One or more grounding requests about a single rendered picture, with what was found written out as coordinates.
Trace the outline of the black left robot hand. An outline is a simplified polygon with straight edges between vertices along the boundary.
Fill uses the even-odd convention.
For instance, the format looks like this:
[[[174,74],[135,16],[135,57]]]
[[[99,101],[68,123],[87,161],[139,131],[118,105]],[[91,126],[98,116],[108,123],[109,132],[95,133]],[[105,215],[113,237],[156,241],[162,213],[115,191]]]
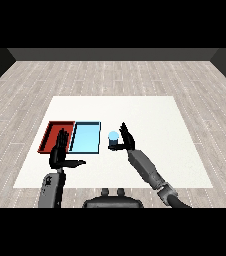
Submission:
[[[84,160],[67,160],[66,149],[69,133],[61,129],[57,135],[55,146],[52,148],[49,158],[49,165],[52,169],[60,169],[63,167],[76,168],[85,164]]]

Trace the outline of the small blue can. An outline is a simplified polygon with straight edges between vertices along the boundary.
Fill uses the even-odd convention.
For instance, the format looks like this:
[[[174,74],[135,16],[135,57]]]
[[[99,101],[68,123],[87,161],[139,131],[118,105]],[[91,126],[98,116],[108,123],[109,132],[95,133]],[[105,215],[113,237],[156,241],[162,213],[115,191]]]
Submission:
[[[111,131],[108,134],[109,145],[108,148],[112,149],[118,144],[119,134],[116,131]]]

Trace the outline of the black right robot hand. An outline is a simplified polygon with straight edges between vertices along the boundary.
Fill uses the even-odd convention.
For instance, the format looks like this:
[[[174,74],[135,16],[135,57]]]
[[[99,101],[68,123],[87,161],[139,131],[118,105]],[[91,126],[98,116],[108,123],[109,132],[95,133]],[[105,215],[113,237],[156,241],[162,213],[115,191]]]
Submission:
[[[133,136],[129,133],[128,128],[125,123],[122,123],[122,125],[119,128],[119,131],[121,133],[123,143],[122,144],[116,144],[116,145],[110,145],[110,150],[134,150],[135,149],[135,140]]]

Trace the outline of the red shallow open box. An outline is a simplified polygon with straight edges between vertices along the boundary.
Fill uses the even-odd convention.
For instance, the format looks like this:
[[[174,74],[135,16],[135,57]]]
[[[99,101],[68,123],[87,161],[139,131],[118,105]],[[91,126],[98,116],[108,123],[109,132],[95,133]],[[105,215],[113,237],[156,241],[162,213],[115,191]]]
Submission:
[[[50,154],[52,148],[56,145],[57,136],[60,130],[66,131],[69,134],[68,139],[71,139],[74,124],[74,121],[50,121],[37,152],[40,154]]]

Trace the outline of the light blue shallow open box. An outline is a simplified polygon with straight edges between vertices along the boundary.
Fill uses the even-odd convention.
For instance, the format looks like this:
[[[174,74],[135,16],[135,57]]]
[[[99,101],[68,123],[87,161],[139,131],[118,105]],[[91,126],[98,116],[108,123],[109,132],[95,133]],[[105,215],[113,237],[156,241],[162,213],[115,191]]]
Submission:
[[[77,121],[71,135],[70,154],[98,154],[101,123],[99,121]]]

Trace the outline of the dark grey robot body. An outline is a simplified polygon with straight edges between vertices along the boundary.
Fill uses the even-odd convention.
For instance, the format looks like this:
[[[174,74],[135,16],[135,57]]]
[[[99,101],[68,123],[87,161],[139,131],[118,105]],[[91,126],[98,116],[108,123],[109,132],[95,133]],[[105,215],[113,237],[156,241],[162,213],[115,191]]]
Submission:
[[[86,200],[83,208],[143,208],[143,204],[138,199],[127,197],[123,188],[117,189],[116,196],[110,196],[109,189],[103,188],[101,195]]]

